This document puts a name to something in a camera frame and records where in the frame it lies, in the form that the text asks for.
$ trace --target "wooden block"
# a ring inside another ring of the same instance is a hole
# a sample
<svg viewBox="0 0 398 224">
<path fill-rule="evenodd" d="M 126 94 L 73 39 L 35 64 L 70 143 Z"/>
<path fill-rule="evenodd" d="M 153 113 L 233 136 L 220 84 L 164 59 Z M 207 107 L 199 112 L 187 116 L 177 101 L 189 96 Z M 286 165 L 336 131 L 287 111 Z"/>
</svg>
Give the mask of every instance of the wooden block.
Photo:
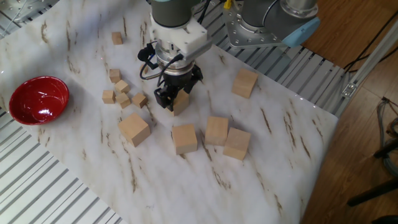
<svg viewBox="0 0 398 224">
<path fill-rule="evenodd" d="M 232 92 L 249 99 L 258 76 L 258 74 L 250 72 L 249 70 L 246 70 L 244 68 L 240 69 L 238 75 L 235 78 Z"/>
<path fill-rule="evenodd" d="M 117 83 L 118 81 L 122 80 L 122 75 L 120 74 L 119 69 L 110 69 L 109 70 L 109 78 L 111 82 Z"/>
<path fill-rule="evenodd" d="M 134 147 L 150 136 L 149 125 L 137 113 L 122 120 L 118 126 L 122 135 Z"/>
<path fill-rule="evenodd" d="M 223 154 L 242 161 L 248 151 L 250 135 L 245 131 L 230 128 Z"/>
<path fill-rule="evenodd" d="M 176 155 L 198 150 L 198 140 L 193 124 L 173 127 L 172 134 Z"/>
<path fill-rule="evenodd" d="M 208 117 L 205 144 L 224 146 L 228 135 L 228 118 Z"/>
<path fill-rule="evenodd" d="M 121 44 L 123 44 L 122 33 L 113 32 L 112 33 L 112 41 L 113 41 L 113 45 L 121 45 Z"/>
<path fill-rule="evenodd" d="M 132 99 L 132 103 L 139 108 L 144 107 L 145 104 L 148 103 L 148 99 L 141 93 L 137 93 Z"/>
<path fill-rule="evenodd" d="M 115 89 L 120 93 L 128 93 L 130 91 L 130 86 L 125 81 L 120 80 L 114 85 Z"/>
<path fill-rule="evenodd" d="M 178 116 L 188 106 L 189 106 L 189 94 L 184 90 L 180 90 L 179 93 L 177 94 L 177 97 L 174 99 L 173 112 L 171 112 L 169 109 L 167 110 L 169 110 L 173 116 Z"/>
<path fill-rule="evenodd" d="M 106 104 L 113 104 L 115 100 L 115 94 L 113 90 L 104 90 L 102 92 L 102 100 Z"/>
<path fill-rule="evenodd" d="M 117 96 L 116 101 L 120 103 L 122 109 L 131 104 L 130 98 L 125 93 L 122 93 L 119 96 Z"/>
<path fill-rule="evenodd" d="M 139 68 L 139 71 L 141 72 L 142 66 L 144 66 L 145 64 L 142 64 L 141 67 Z M 144 68 L 143 74 L 147 74 L 148 73 L 148 65 Z"/>
</svg>

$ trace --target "metal mounting plate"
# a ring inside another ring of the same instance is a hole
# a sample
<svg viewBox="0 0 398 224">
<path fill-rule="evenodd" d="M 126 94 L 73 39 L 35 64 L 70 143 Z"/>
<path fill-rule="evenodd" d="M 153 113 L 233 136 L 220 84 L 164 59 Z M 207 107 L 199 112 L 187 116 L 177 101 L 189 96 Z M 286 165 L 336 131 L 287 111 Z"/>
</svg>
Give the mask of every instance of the metal mounting plate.
<svg viewBox="0 0 398 224">
<path fill-rule="evenodd" d="M 58 0 L 27 0 L 24 8 L 15 18 L 14 22 L 20 23 L 39 13 L 39 11 L 53 6 Z M 13 18 L 24 5 L 24 0 L 0 0 L 0 11 Z"/>
<path fill-rule="evenodd" d="M 240 10 L 235 7 L 231 9 L 223 9 L 223 19 L 228 31 L 229 41 L 232 47 L 239 49 L 250 49 L 258 47 L 277 47 L 285 46 L 272 33 L 265 28 L 258 28 L 257 30 L 249 30 L 245 28 L 245 22 L 241 18 Z"/>
</svg>

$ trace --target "red bowl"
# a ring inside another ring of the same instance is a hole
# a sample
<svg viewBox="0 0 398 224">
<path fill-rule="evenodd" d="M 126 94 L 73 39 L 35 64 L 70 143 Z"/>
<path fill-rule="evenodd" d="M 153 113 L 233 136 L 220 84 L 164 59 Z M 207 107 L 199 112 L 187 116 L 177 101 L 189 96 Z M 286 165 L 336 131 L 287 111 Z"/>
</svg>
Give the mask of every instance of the red bowl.
<svg viewBox="0 0 398 224">
<path fill-rule="evenodd" d="M 68 100 L 69 89 L 61 79 L 36 77 L 16 89 L 9 109 L 11 116 L 22 124 L 45 124 L 60 116 Z"/>
</svg>

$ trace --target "yellow tag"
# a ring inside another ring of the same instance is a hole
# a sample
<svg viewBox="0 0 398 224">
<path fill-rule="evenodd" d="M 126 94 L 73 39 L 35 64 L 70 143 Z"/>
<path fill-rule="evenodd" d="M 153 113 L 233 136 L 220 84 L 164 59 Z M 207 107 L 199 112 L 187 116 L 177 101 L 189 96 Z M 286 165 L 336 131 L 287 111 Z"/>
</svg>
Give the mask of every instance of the yellow tag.
<svg viewBox="0 0 398 224">
<path fill-rule="evenodd" d="M 226 0 L 226 2 L 224 3 L 224 8 L 225 9 L 231 9 L 231 1 L 232 0 Z"/>
</svg>

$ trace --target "wooden floor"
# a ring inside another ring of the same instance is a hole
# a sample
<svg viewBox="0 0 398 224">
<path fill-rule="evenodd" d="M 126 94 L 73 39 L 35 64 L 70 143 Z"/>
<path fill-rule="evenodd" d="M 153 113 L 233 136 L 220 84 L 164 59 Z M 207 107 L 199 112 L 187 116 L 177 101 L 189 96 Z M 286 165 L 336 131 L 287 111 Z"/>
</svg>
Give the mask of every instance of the wooden floor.
<svg viewBox="0 0 398 224">
<path fill-rule="evenodd" d="M 318 0 L 318 7 L 321 25 L 303 46 L 344 67 L 356 59 L 384 23 L 398 10 L 398 1 Z M 381 39 L 375 41 L 369 52 L 374 50 Z"/>
<path fill-rule="evenodd" d="M 376 107 L 383 96 L 398 103 L 398 54 L 369 74 L 342 114 L 303 224 L 364 224 L 384 215 L 398 215 L 398 190 L 353 208 L 346 205 L 349 198 L 392 179 L 381 159 L 373 157 L 380 146 Z M 396 117 L 387 106 L 385 125 Z M 391 158 L 398 164 L 398 153 Z"/>
</svg>

